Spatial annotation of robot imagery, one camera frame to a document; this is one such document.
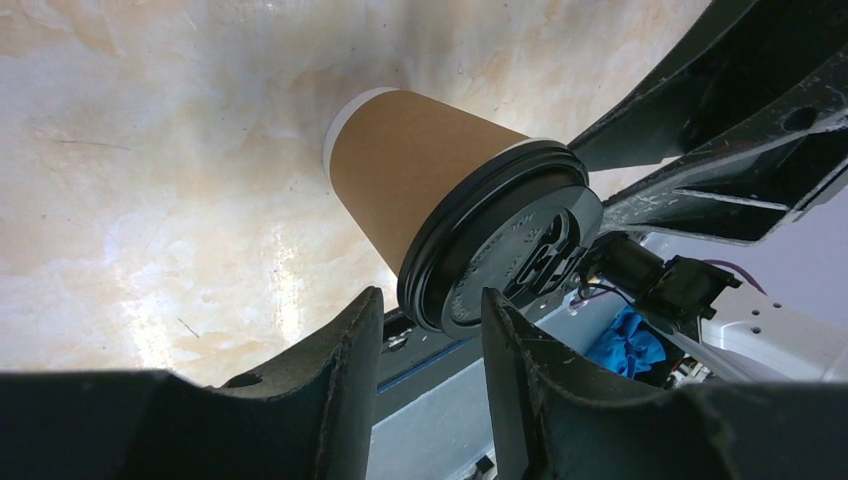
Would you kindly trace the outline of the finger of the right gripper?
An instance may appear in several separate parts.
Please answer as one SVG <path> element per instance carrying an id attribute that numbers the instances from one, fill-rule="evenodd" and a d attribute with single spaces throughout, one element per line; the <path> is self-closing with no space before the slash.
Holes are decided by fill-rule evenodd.
<path id="1" fill-rule="evenodd" d="M 604 232 L 754 244 L 847 184 L 847 69 L 822 66 L 605 203 Z"/>
<path id="2" fill-rule="evenodd" d="M 569 147 L 591 171 L 685 154 L 777 100 L 846 43 L 844 1 L 712 1 Z"/>

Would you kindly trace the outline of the black cup lid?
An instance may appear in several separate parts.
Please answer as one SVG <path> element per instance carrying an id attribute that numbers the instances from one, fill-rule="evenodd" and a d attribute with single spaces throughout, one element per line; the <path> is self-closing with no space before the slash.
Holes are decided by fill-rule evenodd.
<path id="1" fill-rule="evenodd" d="M 602 217 L 586 167 L 564 144 L 520 142 L 463 179 L 423 223 L 400 269 L 400 309 L 424 329 L 474 337 L 484 289 L 519 308 L 552 294 Z"/>

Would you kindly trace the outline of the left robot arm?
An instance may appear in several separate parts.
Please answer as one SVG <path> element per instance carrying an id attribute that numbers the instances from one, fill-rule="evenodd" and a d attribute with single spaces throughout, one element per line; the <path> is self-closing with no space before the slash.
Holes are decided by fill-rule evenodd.
<path id="1" fill-rule="evenodd" d="M 736 381 L 675 390 L 602 368 L 482 295 L 501 479 L 843 479 L 847 334 L 702 261 L 621 233 L 579 268 Z M 219 388 L 164 370 L 5 373 L 5 479 L 362 479 L 383 296 Z"/>

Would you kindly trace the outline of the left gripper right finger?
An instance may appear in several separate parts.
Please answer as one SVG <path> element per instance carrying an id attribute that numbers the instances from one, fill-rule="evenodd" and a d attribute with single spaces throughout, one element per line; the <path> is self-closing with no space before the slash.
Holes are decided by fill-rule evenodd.
<path id="1" fill-rule="evenodd" d="M 617 375 L 482 294 L 501 479 L 843 479 L 843 384 L 663 390 Z"/>

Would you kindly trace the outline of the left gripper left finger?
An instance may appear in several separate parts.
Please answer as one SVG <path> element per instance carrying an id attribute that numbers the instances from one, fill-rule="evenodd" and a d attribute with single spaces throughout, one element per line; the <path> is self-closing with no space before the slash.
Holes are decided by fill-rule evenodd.
<path id="1" fill-rule="evenodd" d="M 5 479 L 362 479 L 383 295 L 220 387 L 166 370 L 5 373 Z"/>

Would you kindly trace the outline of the brown paper cup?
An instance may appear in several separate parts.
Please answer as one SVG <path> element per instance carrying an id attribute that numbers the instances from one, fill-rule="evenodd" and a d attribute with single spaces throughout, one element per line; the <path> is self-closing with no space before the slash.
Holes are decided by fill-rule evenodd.
<path id="1" fill-rule="evenodd" d="M 394 274 L 424 222 L 467 176 L 528 136 L 429 97 L 376 88 L 324 141 L 332 189 Z"/>

